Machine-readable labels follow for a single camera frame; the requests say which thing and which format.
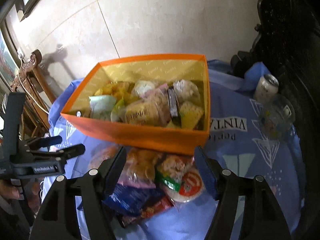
open cardboard box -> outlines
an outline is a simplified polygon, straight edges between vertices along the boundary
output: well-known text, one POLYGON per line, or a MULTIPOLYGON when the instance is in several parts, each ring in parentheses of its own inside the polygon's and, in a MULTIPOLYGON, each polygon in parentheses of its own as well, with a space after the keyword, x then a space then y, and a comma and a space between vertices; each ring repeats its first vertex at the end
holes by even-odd
POLYGON ((152 150, 193 155, 209 136, 210 88, 204 55, 159 54, 119 58, 98 63, 84 78, 62 109, 61 115, 85 135, 115 143, 152 150), (89 96, 109 81, 159 80, 161 83, 185 79, 203 91, 204 129, 185 130, 132 125, 77 117, 90 109, 89 96))

electrical outlet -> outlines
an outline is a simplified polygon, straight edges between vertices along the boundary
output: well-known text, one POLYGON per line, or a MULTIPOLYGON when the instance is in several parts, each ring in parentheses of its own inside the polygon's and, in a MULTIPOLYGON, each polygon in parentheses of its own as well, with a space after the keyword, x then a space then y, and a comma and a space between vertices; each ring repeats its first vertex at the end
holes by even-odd
POLYGON ((19 47, 17 50, 18 55, 20 55, 21 59, 24 58, 24 53, 22 52, 22 49, 19 47))

white wall tile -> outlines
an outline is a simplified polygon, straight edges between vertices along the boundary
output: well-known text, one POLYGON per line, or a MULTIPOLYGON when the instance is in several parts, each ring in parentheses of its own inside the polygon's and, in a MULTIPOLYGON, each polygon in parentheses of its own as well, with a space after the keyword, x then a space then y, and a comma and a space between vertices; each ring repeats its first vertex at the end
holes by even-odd
POLYGON ((7 17, 19 45, 28 55, 62 22, 96 0, 40 0, 31 15, 19 22, 15 8, 7 17))
POLYGON ((98 62, 118 57, 97 2, 66 20, 38 48, 56 94, 72 80, 85 77, 98 62))
POLYGON ((230 61, 249 50, 258 0, 99 0, 120 57, 201 53, 230 61))

silver screw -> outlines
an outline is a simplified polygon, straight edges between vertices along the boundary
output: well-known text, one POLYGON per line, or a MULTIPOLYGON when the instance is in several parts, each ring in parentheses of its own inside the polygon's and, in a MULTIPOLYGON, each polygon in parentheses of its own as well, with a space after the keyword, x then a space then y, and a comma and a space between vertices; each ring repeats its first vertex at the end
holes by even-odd
POLYGON ((63 180, 64 180, 64 176, 60 175, 60 176, 57 177, 57 181, 58 181, 58 182, 61 182, 61 181, 63 181, 63 180))
POLYGON ((259 182, 263 182, 264 178, 261 175, 256 176, 256 180, 259 182))
POLYGON ((97 170, 97 169, 92 169, 92 170, 89 171, 89 174, 90 174, 91 176, 94 176, 94 175, 96 175, 97 173, 98 173, 98 170, 97 170))
POLYGON ((228 169, 224 169, 224 170, 222 171, 222 174, 225 175, 225 176, 229 176, 229 175, 231 174, 231 171, 228 170, 228 169))

